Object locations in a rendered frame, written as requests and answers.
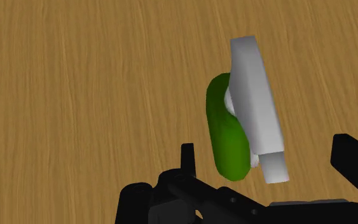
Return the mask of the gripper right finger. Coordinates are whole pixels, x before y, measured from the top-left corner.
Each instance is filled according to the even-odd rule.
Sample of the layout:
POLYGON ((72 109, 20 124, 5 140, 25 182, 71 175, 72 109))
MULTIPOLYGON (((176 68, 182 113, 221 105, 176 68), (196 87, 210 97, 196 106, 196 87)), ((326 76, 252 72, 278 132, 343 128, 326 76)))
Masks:
POLYGON ((358 189, 358 140, 349 134, 335 134, 331 165, 358 189))

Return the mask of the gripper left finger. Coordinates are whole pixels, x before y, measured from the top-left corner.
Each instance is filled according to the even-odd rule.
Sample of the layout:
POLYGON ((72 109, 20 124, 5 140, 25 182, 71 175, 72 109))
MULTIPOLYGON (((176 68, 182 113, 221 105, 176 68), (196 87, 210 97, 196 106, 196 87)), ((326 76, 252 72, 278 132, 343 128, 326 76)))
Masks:
POLYGON ((156 186, 132 183, 121 192, 115 224, 266 224, 264 206, 226 186, 196 178, 194 145, 181 145, 181 166, 156 186))

